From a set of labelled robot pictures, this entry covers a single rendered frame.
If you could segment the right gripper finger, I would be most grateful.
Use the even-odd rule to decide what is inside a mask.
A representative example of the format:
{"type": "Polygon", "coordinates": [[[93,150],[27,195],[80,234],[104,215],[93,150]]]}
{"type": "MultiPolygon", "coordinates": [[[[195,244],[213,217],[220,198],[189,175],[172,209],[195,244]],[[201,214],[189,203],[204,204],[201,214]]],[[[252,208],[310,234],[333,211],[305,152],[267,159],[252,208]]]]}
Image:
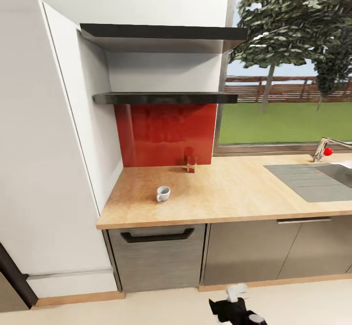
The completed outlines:
{"type": "Polygon", "coordinates": [[[218,315],[216,302],[214,302],[211,299],[209,299],[209,304],[210,304],[210,307],[211,307],[211,310],[212,310],[213,314],[214,315],[218,315]]]}

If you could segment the coffee cup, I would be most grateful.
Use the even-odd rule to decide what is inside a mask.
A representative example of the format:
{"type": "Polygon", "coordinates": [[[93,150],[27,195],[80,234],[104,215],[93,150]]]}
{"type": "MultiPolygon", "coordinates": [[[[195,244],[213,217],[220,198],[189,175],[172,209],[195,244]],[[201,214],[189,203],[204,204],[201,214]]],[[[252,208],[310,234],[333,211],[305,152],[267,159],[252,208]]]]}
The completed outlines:
{"type": "Polygon", "coordinates": [[[157,189],[157,200],[158,201],[165,201],[170,196],[170,188],[167,186],[162,186],[157,189]]]}

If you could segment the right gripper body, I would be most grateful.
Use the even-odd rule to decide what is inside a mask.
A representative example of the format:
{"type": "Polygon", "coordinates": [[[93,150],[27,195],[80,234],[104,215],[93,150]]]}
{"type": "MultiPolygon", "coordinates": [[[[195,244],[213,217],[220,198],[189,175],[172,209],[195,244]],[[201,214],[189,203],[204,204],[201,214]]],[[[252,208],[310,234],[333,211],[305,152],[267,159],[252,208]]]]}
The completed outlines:
{"type": "Polygon", "coordinates": [[[234,318],[235,313],[238,309],[246,309],[245,300],[243,298],[238,298],[237,302],[231,303],[227,300],[216,301],[217,311],[218,311],[218,320],[223,322],[231,322],[232,325],[235,325],[234,318]]]}

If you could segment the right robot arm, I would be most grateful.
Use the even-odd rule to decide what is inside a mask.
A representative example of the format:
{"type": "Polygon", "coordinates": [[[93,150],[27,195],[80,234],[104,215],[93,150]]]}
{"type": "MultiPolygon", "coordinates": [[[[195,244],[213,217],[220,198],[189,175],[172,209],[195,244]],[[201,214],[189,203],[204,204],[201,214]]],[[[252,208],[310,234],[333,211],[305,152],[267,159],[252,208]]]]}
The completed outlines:
{"type": "Polygon", "coordinates": [[[237,294],[245,293],[248,287],[245,283],[230,284],[226,287],[226,293],[229,295],[226,300],[212,301],[209,304],[214,315],[218,315],[218,320],[231,322],[232,325],[266,325],[265,319],[246,309],[245,300],[238,298],[237,294]]]}

